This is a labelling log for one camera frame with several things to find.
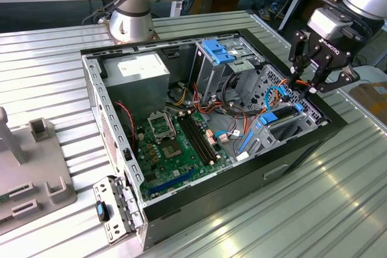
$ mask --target label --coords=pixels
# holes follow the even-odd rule
[[[136,56],[135,59],[119,62],[117,66],[123,77],[137,74],[156,76],[165,73],[164,66],[153,54]]]
[[[248,158],[248,157],[249,157],[249,154],[246,151],[243,151],[241,154],[239,154],[236,157],[236,160],[241,161],[241,160],[244,160],[245,158]]]
[[[379,94],[387,94],[387,89],[385,87],[374,87],[374,89],[379,93]]]
[[[240,134],[241,132],[239,131],[239,130],[234,130],[233,132],[232,132],[232,135],[235,135],[235,136],[239,136],[239,134]]]

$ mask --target metal table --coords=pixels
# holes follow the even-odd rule
[[[243,11],[155,20],[161,38],[248,28],[281,60],[289,44]],[[4,257],[135,257],[109,246],[91,185],[112,173],[89,108],[79,50],[109,45],[100,25],[0,34],[0,104],[8,125],[55,125],[78,200],[0,237]],[[153,247],[142,257],[383,257],[387,139],[344,92],[324,95],[349,125],[299,169]]]

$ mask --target blue plastic clip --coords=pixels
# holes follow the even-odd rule
[[[294,104],[294,108],[296,108],[298,113],[301,113],[304,107],[300,103],[296,103]]]
[[[215,59],[217,64],[229,63],[235,60],[235,56],[231,56],[216,39],[204,40],[203,47]]]
[[[263,125],[267,125],[271,122],[278,120],[278,117],[275,116],[274,113],[268,112],[268,113],[265,113],[262,116],[260,116],[259,120],[260,120],[260,122],[262,122]]]

